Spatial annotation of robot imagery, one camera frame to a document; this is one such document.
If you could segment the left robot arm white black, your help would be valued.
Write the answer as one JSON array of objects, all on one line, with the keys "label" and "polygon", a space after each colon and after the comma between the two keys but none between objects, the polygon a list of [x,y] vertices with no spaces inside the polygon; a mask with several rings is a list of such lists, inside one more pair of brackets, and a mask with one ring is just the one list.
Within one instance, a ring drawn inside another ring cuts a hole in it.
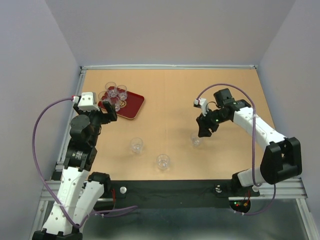
[{"label": "left robot arm white black", "polygon": [[97,155],[96,144],[102,125],[117,120],[115,107],[104,103],[107,112],[84,97],[74,97],[77,112],[70,122],[70,140],[67,146],[57,193],[46,185],[54,199],[52,210],[41,230],[33,233],[34,240],[81,240],[83,228],[99,197],[111,193],[110,176],[90,174]]}]

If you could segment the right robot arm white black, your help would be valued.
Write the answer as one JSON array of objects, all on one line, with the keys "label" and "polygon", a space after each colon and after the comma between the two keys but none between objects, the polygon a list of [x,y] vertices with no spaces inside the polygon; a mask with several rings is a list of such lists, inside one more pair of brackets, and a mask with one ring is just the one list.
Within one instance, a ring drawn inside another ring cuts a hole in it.
[{"label": "right robot arm white black", "polygon": [[197,97],[193,102],[194,107],[201,109],[196,118],[198,137],[211,137],[220,124],[231,121],[252,137],[253,156],[256,145],[264,151],[260,166],[255,166],[253,159],[251,168],[232,175],[230,189],[233,194],[242,195],[248,187],[264,183],[274,185],[302,173],[301,143],[297,138],[277,132],[256,114],[251,100],[235,100],[228,88],[213,96],[215,110],[209,108],[205,98]]}]

